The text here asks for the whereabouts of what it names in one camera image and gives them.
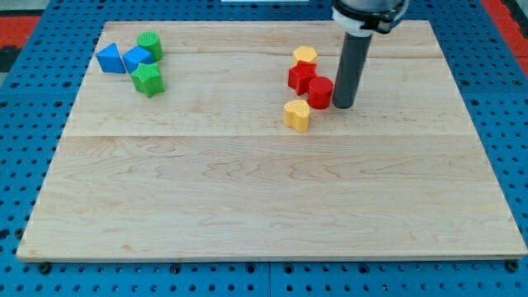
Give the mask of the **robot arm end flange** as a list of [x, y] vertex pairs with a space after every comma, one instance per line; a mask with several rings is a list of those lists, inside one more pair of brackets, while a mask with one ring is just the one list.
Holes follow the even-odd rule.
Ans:
[[332, 0], [332, 19], [348, 35], [388, 34], [403, 19], [409, 0]]

